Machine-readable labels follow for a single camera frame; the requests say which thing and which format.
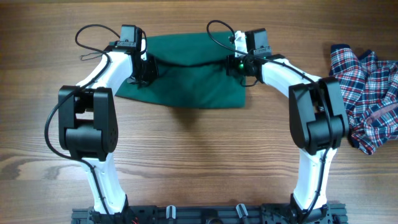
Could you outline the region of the dark green cloth garment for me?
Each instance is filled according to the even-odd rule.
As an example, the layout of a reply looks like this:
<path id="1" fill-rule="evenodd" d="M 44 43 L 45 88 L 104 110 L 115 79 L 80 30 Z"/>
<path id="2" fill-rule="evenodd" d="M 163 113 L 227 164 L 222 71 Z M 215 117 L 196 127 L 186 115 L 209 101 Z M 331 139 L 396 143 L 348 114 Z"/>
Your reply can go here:
<path id="1" fill-rule="evenodd" d="M 246 90 L 238 69 L 227 63 L 233 53 L 214 43 L 207 33 L 148 37 L 147 56 L 155 58 L 158 77 L 149 84 L 127 82 L 133 62 L 125 53 L 110 52 L 80 82 L 88 83 L 104 68 L 105 73 L 89 87 L 111 88 L 114 95 L 146 103 L 178 108 L 242 108 Z"/>

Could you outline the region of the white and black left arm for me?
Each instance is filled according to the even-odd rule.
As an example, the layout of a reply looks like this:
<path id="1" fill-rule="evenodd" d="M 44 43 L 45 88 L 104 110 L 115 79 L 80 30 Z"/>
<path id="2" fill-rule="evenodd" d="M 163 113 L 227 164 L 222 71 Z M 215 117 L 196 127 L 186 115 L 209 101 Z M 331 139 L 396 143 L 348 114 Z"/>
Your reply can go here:
<path id="1" fill-rule="evenodd" d="M 85 79 L 58 92 L 59 143 L 86 172 L 97 223 L 123 223 L 133 217 L 114 163 L 119 135 L 114 96 L 123 83 L 146 82 L 156 74 L 153 55 L 110 49 Z"/>

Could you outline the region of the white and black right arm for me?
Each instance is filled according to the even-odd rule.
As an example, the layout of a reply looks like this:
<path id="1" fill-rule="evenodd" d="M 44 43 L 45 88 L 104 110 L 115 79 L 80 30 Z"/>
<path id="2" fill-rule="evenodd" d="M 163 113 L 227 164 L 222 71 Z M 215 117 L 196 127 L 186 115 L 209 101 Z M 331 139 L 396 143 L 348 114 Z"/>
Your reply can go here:
<path id="1" fill-rule="evenodd" d="M 321 78 L 293 66 L 286 58 L 229 55 L 228 75 L 255 77 L 289 99 L 289 128 L 300 151 L 297 185 L 291 210 L 300 218 L 320 215 L 327 203 L 331 161 L 349 131 L 339 81 Z"/>

